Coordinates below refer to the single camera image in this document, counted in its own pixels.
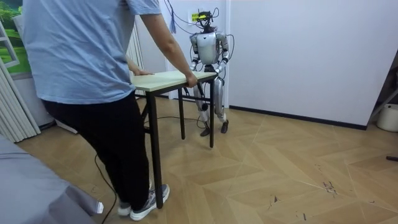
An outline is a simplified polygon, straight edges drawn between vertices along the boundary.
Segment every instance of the human hand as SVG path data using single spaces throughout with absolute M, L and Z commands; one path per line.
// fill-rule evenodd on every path
M 139 76 L 139 75 L 153 75 L 152 72 L 147 72 L 145 70 L 138 70 L 136 72 L 133 72 L 135 76 Z
M 198 79 L 194 74 L 187 76 L 187 86 L 189 88 L 194 87 L 198 83 Z

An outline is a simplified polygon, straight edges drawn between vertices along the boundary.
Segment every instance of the humanoid robot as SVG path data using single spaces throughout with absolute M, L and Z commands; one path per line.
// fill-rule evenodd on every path
M 205 66 L 205 72 L 216 72 L 218 74 L 215 79 L 215 114 L 223 123 L 221 133 L 226 133 L 229 121 L 226 119 L 226 113 L 223 107 L 224 79 L 220 77 L 220 74 L 228 63 L 230 54 L 227 35 L 224 32 L 218 31 L 215 27 L 210 26 L 210 21 L 213 22 L 213 15 L 211 12 L 199 13 L 198 22 L 200 22 L 203 31 L 190 36 L 194 53 L 190 69 L 196 71 L 198 63 L 201 62 Z M 193 87 L 193 94 L 197 98 L 205 97 L 202 83 L 198 83 L 197 86 Z M 200 136 L 206 136 L 210 133 L 208 105 L 202 100 L 195 101 L 198 106 L 200 118 L 205 124 L 205 130 Z

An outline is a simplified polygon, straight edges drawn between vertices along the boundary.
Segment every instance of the window frame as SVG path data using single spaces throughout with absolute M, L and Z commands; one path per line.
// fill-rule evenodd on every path
M 15 53 L 14 48 L 12 47 L 11 41 L 7 36 L 6 30 L 4 29 L 2 22 L 0 21 L 0 42 L 4 42 L 4 45 L 6 46 L 8 53 L 11 57 L 11 61 L 4 63 L 6 68 L 19 65 L 19 59 L 17 54 Z

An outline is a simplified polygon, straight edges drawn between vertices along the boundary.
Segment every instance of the robot leg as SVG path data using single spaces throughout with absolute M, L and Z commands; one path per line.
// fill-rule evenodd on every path
M 198 83 L 196 86 L 193 87 L 193 95 L 198 98 L 204 97 L 205 94 L 201 87 L 201 83 Z M 195 103 L 198 106 L 200 120 L 203 121 L 203 123 L 205 124 L 205 130 L 202 133 L 200 133 L 200 136 L 203 137 L 210 134 L 208 105 L 204 103 L 202 100 L 195 100 Z
M 226 119 L 226 113 L 224 112 L 223 97 L 224 80 L 220 77 L 217 77 L 215 80 L 215 114 L 217 115 L 218 119 L 223 123 L 221 133 L 225 134 L 228 130 L 229 121 Z

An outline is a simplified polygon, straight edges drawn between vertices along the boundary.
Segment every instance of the black stand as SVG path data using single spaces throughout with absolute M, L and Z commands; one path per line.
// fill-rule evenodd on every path
M 214 146 L 214 79 L 216 75 L 201 78 L 199 82 L 210 83 L 210 147 Z M 178 90 L 178 108 L 180 111 L 180 128 L 181 138 L 185 139 L 185 124 L 184 124 L 184 108 L 183 108 L 183 95 L 182 88 L 185 84 L 179 84 L 170 86 L 168 88 L 159 89 L 156 91 L 146 91 L 146 95 L 136 95 L 144 97 L 147 103 L 144 107 L 144 111 L 141 116 L 145 119 L 148 116 L 149 127 L 144 126 L 145 132 L 150 134 L 150 148 L 152 150 L 152 163 L 154 167 L 154 180 L 155 180 L 155 193 L 156 193 L 156 207 L 161 209 L 163 207 L 163 192 L 162 192 L 162 166 L 160 164 L 160 152 L 159 152 L 159 130 L 157 126 L 157 108 L 156 108 L 156 96 L 167 93 L 172 90 Z
M 390 160 L 390 161 L 396 161 L 396 162 L 398 162 L 398 157 L 395 157 L 395 156 L 387 156 L 386 159 L 387 159 L 387 160 Z

